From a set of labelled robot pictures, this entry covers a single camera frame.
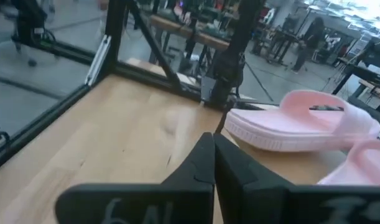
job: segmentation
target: desk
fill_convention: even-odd
[[[272,46],[269,47],[269,50],[267,51],[267,61],[269,62],[269,57],[270,57],[270,51],[274,49],[275,45],[278,44],[278,48],[274,54],[274,57],[273,59],[276,59],[278,56],[278,63],[279,64],[282,64],[282,61],[286,55],[286,53],[288,52],[289,50],[289,47],[294,43],[294,42],[298,42],[299,40],[297,39],[297,37],[293,34],[290,34],[286,31],[283,31],[283,30],[277,30],[276,31],[276,34],[277,35],[277,39],[275,43],[273,43]]]
[[[55,223],[56,197],[75,184],[161,182],[220,117],[194,101],[110,75],[0,168],[0,223]],[[345,158],[339,151],[283,154],[238,144],[296,184],[316,183]],[[214,223],[220,224],[215,198]]]
[[[182,26],[178,23],[172,22],[168,19],[164,19],[156,15],[150,16],[149,22],[151,25],[157,28],[160,28],[175,35],[179,35],[186,39],[191,38],[193,32],[192,29],[187,26]],[[197,43],[207,45],[216,50],[225,50],[229,45],[229,43],[226,41],[220,40],[216,37],[212,37],[208,34],[203,33],[196,33],[194,40]]]
[[[373,78],[378,77],[377,73],[374,73],[367,68],[354,65],[345,58],[339,58],[339,61],[345,64],[347,68],[349,67],[349,69],[345,69],[345,76],[339,82],[338,86],[333,90],[332,95],[336,95],[343,88],[351,75],[355,75],[363,80],[372,80]]]
[[[376,93],[379,93],[380,94],[380,88],[374,86],[373,83],[370,83],[370,82],[367,82],[363,79],[360,79],[359,81],[359,84],[360,86],[357,88],[357,90],[353,93],[353,97],[357,98],[360,96],[360,94],[363,93],[363,91],[366,89],[366,88],[370,88],[372,89],[373,91],[375,91]],[[376,111],[380,112],[380,105],[376,108]]]

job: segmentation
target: office chair wheel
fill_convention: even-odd
[[[28,66],[29,67],[36,67],[38,63],[34,59],[29,59],[28,60]]]

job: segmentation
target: black cable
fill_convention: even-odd
[[[43,33],[40,34],[40,39],[39,40],[35,38],[35,35],[34,35],[35,34],[35,30],[34,29],[31,30],[31,32],[30,32],[30,38],[31,38],[31,40],[35,44],[36,43],[39,44],[39,42],[41,42],[43,40],[47,40],[47,41],[49,41],[51,43],[51,45],[52,45],[51,47],[53,48],[55,46],[55,44],[57,43],[57,40],[56,40],[54,34],[52,33],[52,31],[46,29],[45,27],[43,27],[41,29],[43,29]]]
[[[248,69],[251,71],[253,77],[256,79],[256,81],[259,83],[260,87],[263,89],[264,93],[267,95],[267,97],[269,98],[269,100],[271,102],[274,102],[274,100],[272,99],[271,95],[269,94],[269,92],[266,90],[266,88],[263,86],[262,82],[260,81],[259,77],[257,77],[257,75],[254,73],[253,69],[251,68],[251,66],[245,62],[246,66],[248,66]]]

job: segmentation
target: black metal frame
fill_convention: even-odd
[[[344,76],[339,82],[339,84],[336,86],[336,88],[332,91],[332,95],[336,95],[339,93],[339,91],[344,87],[344,85],[347,83],[347,81],[350,79],[352,75],[357,76],[358,78],[361,78],[367,82],[380,84],[380,78],[377,76],[376,73],[368,70],[367,68],[363,68],[360,66],[357,66],[353,63],[348,62],[346,59],[340,58],[340,62],[345,64],[345,69],[343,70]],[[365,86],[360,86],[354,93],[353,98],[357,98],[362,91],[365,89]],[[361,106],[362,109],[365,110],[365,108],[370,108],[368,106]],[[376,108],[377,112],[380,112],[380,105]],[[380,116],[374,116],[375,113],[370,113],[370,115],[379,120]]]
[[[9,141],[9,144],[0,146],[0,166],[4,164],[9,158],[11,158],[16,152],[22,149],[27,143],[33,140],[33,138],[40,134],[48,125],[53,123],[69,107],[74,105],[80,98],[85,96],[86,93],[88,93],[92,88],[99,84],[100,81],[112,73],[119,75],[120,77],[143,83],[145,85],[150,85],[163,89],[165,91],[169,91],[176,95],[180,95],[197,102],[202,101],[201,89],[196,86],[181,83],[177,74],[173,72],[169,67],[160,46],[156,42],[154,36],[151,34],[151,31],[146,26],[146,23],[142,20],[140,10],[135,0],[109,0],[108,8],[109,11],[107,15],[105,34],[111,37],[111,45],[108,50],[107,57],[103,62],[100,74],[97,76],[95,84],[93,86],[79,86],[77,90],[66,96],[64,99],[60,100],[56,105],[54,105],[44,114],[40,115],[36,120],[31,122],[28,126],[19,131],[16,135],[14,135]],[[137,25],[140,27],[148,44],[151,46],[152,52],[155,54],[160,66],[164,70],[167,77],[162,77],[154,72],[118,61],[124,18],[127,17],[125,14],[129,12],[133,14]],[[90,52],[88,50],[58,41],[51,42],[49,40],[43,40],[39,43],[26,42],[19,39],[14,39],[14,41],[28,45],[29,47],[49,52],[59,57],[65,57],[84,65],[91,65],[95,57],[94,52]],[[254,106],[249,105],[249,103],[258,102],[242,100],[241,103],[247,108],[254,109]],[[205,102],[205,106],[223,111],[225,108],[230,108],[230,104],[226,103]]]

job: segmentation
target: black bracket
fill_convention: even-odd
[[[157,41],[155,40],[155,37],[152,35],[146,23],[143,21],[137,2],[135,0],[128,0],[128,1],[115,0],[115,1],[126,2],[127,7],[129,8],[129,11],[132,13],[136,24],[140,27],[141,32],[144,34],[144,37],[146,38],[148,44],[150,45],[152,52],[155,54],[159,62],[159,65],[164,70],[166,77],[169,79],[169,81],[173,84],[174,87],[176,87],[178,90],[182,90],[183,86],[180,84],[180,79],[178,78],[177,74],[172,70],[172,68],[169,66],[169,63],[167,62],[167,59],[165,58],[165,55],[161,47],[158,45]],[[154,6],[153,11],[155,11],[155,13],[156,13],[156,9],[157,9],[157,6]]]
[[[161,184],[78,185],[55,214],[60,224],[210,224],[215,185],[224,223],[380,223],[380,187],[296,186],[211,133]]]

